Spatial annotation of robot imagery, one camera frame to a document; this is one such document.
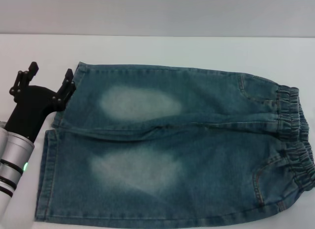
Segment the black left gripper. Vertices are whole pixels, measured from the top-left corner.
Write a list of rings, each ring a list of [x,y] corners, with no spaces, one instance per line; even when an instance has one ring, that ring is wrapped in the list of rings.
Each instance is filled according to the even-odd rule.
[[[41,86],[29,86],[39,67],[33,61],[27,71],[18,71],[9,93],[16,107],[5,125],[5,130],[35,141],[46,117],[53,112],[64,111],[76,90],[74,74],[67,69],[62,86],[57,92]]]

